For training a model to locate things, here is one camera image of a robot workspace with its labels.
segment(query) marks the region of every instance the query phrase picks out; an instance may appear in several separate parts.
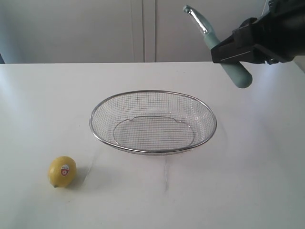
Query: table surface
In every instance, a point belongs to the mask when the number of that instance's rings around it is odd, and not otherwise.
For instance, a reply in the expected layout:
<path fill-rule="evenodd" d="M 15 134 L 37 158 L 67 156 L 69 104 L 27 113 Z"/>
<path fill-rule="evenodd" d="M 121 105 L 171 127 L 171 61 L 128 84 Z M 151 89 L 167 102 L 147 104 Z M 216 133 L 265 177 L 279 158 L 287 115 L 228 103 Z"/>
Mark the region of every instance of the table surface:
<path fill-rule="evenodd" d="M 251 65 L 238 89 L 211 62 L 0 66 L 0 228 L 303 229 L 305 74 Z M 214 111 L 214 137 L 171 156 L 111 148 L 89 128 L 101 100 L 126 91 L 189 94 Z M 71 156 L 69 188 L 47 179 Z"/>

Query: lemon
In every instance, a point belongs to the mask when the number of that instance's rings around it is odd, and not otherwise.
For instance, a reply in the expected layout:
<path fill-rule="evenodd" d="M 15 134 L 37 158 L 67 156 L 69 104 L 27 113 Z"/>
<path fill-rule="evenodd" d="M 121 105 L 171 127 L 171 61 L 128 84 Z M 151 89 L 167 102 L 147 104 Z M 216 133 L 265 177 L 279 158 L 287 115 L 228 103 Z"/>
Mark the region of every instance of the lemon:
<path fill-rule="evenodd" d="M 48 171 L 49 182 L 53 187 L 66 187 L 76 175 L 76 163 L 68 156 L 56 158 Z"/>

